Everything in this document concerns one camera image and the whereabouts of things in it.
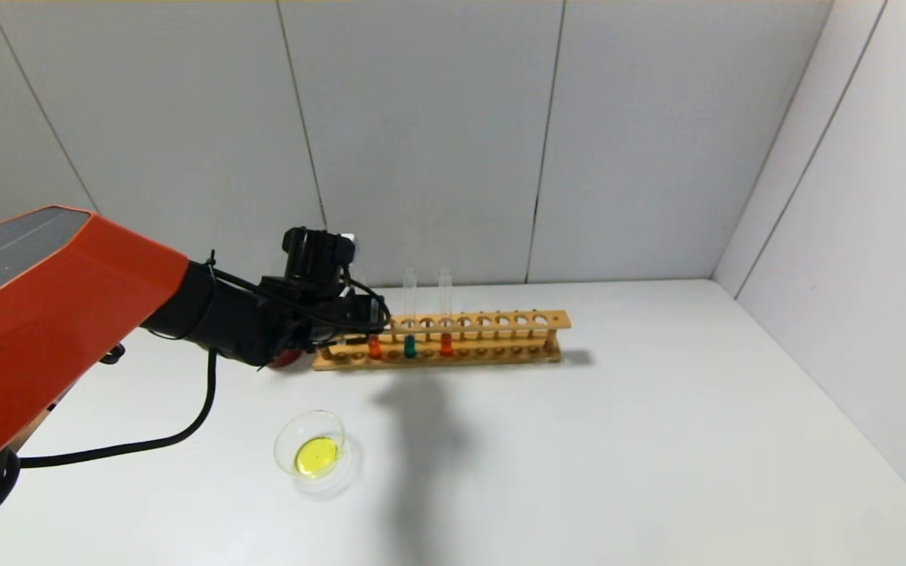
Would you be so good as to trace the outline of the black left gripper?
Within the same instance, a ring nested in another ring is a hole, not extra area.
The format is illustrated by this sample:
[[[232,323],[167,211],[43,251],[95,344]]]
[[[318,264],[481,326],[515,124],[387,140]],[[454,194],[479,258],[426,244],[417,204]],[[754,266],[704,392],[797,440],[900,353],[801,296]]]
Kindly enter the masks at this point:
[[[342,333],[377,334],[385,329],[385,301],[378,295],[347,294],[324,305],[321,322]]]

